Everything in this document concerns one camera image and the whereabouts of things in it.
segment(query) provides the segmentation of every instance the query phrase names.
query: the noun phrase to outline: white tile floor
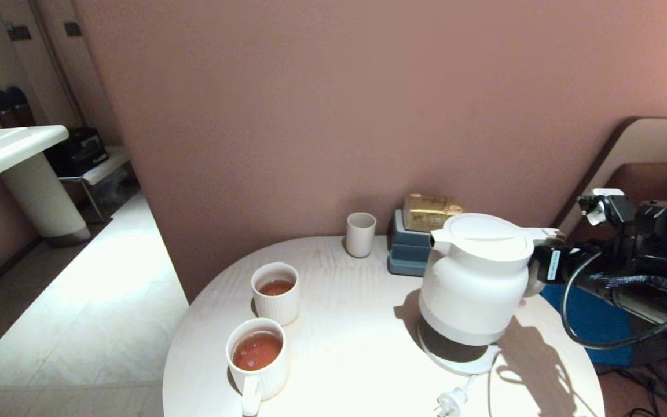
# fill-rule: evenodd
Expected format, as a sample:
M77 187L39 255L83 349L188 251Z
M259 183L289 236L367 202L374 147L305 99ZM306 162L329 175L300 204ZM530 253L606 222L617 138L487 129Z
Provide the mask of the white tile floor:
M142 193L87 245L42 243L0 279L0 415L163 415L187 308Z

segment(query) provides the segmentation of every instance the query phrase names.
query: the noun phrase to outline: plastic bag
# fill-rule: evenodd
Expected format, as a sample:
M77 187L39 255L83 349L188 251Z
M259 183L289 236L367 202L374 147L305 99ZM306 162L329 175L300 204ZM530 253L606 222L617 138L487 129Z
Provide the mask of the plastic bag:
M92 195L100 206L125 204L125 187L120 183L127 178L127 171L118 168L93 187Z

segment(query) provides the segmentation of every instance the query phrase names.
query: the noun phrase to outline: kettle handle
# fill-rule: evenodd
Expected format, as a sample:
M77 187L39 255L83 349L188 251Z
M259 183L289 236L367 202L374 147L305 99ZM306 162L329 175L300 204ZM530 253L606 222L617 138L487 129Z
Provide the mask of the kettle handle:
M537 246L561 246L565 242L565 234L559 229L527 227L524 230L529 233L529 237L532 239L535 248ZM529 282L527 282L526 290L524 290L524 297L537 295L545 288L545 283L537 280L536 269L538 266L537 261L532 256L529 259Z

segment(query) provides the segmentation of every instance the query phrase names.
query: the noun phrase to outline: white mug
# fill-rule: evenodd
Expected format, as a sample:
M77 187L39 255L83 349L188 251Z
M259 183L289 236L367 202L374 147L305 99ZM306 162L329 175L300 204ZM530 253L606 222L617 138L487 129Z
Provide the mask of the white mug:
M259 290L271 280L293 280L293 287L280 295L265 295ZM266 264L251 276L251 290L254 292L256 314L267 317L281 325L293 322L300 312L300 276L297 270L284 262Z
M259 370L243 370L233 364L233 349L244 337L259 331L268 331L280 336L283 348L280 354L266 367ZM243 415L256 415L262 400L277 395L289 377L289 346L283 327L271 319L251 319L243 322L228 338L225 357L236 387L241 391Z
M349 214L346 218L346 251L351 256L365 258L371 253L376 224L378 219L372 214Z

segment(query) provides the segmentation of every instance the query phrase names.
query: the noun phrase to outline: table top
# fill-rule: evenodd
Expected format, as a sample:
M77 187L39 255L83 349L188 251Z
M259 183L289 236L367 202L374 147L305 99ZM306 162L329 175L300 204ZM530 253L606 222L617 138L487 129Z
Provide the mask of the table top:
M443 370L416 342L422 278L387 272L386 238L367 258L348 256L342 237L306 237L263 248L222 272L196 298L164 368L167 417L241 415L225 343L252 319L251 275L283 261L300 274L300 315L285 326L291 371L283 391L262 402L275 415L436 415L437 397L466 377ZM517 309L492 371L473 384L463 415L604 417L598 378L585 349L567 337L540 296Z

